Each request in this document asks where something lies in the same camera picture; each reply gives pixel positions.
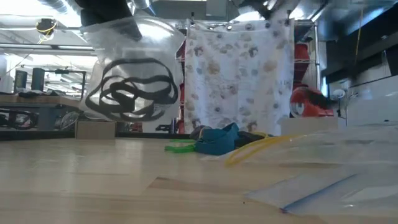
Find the blue cloth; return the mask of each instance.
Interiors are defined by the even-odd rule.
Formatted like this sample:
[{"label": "blue cloth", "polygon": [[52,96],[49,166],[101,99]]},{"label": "blue cloth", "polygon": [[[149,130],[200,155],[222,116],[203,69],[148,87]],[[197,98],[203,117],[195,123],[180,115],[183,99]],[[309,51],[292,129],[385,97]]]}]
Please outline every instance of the blue cloth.
[{"label": "blue cloth", "polygon": [[223,129],[204,129],[201,138],[195,143],[195,151],[220,156],[235,150],[238,138],[238,125],[232,123]]}]

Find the wooden tabletop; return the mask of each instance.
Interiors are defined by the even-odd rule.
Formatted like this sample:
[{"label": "wooden tabletop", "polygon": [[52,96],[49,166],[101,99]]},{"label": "wooden tabletop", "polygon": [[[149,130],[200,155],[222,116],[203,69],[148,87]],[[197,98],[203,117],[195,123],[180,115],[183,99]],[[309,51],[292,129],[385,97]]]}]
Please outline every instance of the wooden tabletop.
[{"label": "wooden tabletop", "polygon": [[23,98],[17,95],[0,95],[0,104],[1,103],[48,103],[78,108],[80,101],[64,96],[35,96],[32,98]]},{"label": "wooden tabletop", "polygon": [[314,166],[226,168],[167,140],[0,142],[0,223],[396,223],[296,217],[243,195]]}]

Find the clear plastic sheet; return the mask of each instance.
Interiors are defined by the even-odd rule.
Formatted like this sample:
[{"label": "clear plastic sheet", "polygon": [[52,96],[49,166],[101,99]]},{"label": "clear plastic sheet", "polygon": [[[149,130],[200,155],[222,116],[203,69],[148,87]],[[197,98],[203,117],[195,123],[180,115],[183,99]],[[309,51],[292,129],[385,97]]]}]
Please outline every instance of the clear plastic sheet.
[{"label": "clear plastic sheet", "polygon": [[[343,166],[300,175],[246,196],[295,215],[398,217],[397,172],[397,166]],[[323,175],[325,184],[320,182]]]},{"label": "clear plastic sheet", "polygon": [[[131,17],[82,29],[85,39],[95,49],[99,61],[94,67],[89,80],[88,93],[81,101],[80,109],[102,118],[121,121],[153,121],[163,116],[176,117],[180,94],[179,84],[183,82],[183,76],[181,65],[175,59],[175,54],[185,40],[185,36],[159,18],[136,16],[134,19],[142,34],[140,41],[133,39],[134,29],[131,28],[133,24]],[[123,60],[129,62],[111,66]],[[172,77],[173,83],[168,81],[169,77]],[[134,88],[135,91],[144,92],[149,97],[133,98],[135,94],[119,90],[118,93],[128,97],[127,102],[135,101],[135,105],[132,106],[132,103],[123,105],[123,107],[132,106],[129,113],[125,111],[115,113],[115,110],[109,113],[111,111],[108,109],[109,106],[107,108],[103,106],[104,104],[120,106],[121,103],[113,100],[114,97],[110,93],[100,98],[101,91],[109,89],[113,83],[122,83],[129,78],[133,81],[126,82],[129,86],[124,85],[123,88]],[[168,89],[171,89],[168,94],[154,96]],[[153,113],[150,112],[151,115],[145,116],[144,112],[140,112],[148,108],[153,111]]]},{"label": "clear plastic sheet", "polygon": [[[398,124],[383,123],[292,136],[275,144],[248,147],[236,158],[255,151],[242,162],[320,164],[398,164]],[[202,160],[227,161],[233,152]]]}]

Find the floral fabric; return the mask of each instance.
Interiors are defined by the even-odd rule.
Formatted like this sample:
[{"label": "floral fabric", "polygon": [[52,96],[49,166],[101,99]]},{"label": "floral fabric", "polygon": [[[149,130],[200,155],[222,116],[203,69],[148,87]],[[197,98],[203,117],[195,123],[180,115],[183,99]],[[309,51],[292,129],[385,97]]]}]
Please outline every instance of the floral fabric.
[{"label": "floral fabric", "polygon": [[279,135],[278,121],[290,112],[293,21],[252,21],[231,27],[188,30],[185,131],[235,122],[242,131]]}]

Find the green object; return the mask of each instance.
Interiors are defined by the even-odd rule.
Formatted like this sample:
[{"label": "green object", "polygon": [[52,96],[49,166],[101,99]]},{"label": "green object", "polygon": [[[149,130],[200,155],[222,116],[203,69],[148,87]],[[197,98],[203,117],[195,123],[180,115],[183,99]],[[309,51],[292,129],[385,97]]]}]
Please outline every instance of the green object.
[{"label": "green object", "polygon": [[170,142],[195,143],[192,139],[171,139]]},{"label": "green object", "polygon": [[164,150],[174,153],[195,152],[195,145],[191,144],[189,146],[165,146]]}]

